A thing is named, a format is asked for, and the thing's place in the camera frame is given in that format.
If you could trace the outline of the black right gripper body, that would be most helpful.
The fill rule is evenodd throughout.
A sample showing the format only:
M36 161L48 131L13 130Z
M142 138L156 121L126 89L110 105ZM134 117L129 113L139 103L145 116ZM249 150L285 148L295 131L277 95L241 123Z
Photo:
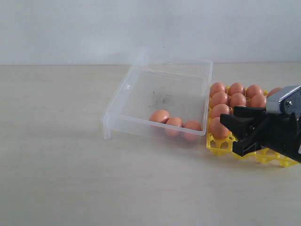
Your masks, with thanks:
M250 153L263 146L297 162L301 161L301 120L294 113L287 115L260 112L250 118Z

